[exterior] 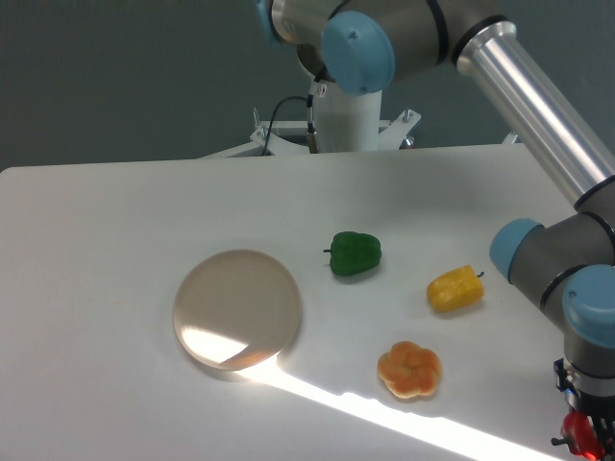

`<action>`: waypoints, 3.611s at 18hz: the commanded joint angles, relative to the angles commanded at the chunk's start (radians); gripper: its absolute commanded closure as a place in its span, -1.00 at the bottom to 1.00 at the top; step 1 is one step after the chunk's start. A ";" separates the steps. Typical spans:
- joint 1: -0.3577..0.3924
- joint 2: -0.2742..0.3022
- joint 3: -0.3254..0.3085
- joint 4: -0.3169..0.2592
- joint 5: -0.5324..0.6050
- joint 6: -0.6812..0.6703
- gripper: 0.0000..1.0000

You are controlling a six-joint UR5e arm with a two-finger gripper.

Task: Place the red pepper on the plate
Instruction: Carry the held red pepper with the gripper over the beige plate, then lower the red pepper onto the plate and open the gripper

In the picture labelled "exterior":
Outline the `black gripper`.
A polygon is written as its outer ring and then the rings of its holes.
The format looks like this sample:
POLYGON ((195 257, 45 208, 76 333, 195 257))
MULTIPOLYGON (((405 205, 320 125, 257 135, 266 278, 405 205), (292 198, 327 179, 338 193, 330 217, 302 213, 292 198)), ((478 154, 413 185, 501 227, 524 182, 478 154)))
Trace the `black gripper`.
POLYGON ((593 422, 599 460, 614 460, 614 378, 588 376, 566 358, 553 363, 555 388, 569 406, 593 422))

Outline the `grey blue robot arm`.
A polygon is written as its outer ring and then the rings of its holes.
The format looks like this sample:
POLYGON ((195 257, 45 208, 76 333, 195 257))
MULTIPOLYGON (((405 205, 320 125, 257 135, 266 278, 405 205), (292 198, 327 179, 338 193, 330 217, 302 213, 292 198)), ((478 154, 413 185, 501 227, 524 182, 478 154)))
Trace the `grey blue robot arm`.
POLYGON ((489 255, 563 333, 553 367, 569 405, 558 443, 614 456, 614 157, 517 40, 490 1, 259 1, 267 38, 296 47, 312 78, 307 145, 371 151, 381 92, 442 62, 471 78, 518 134, 575 214, 504 226, 489 255))

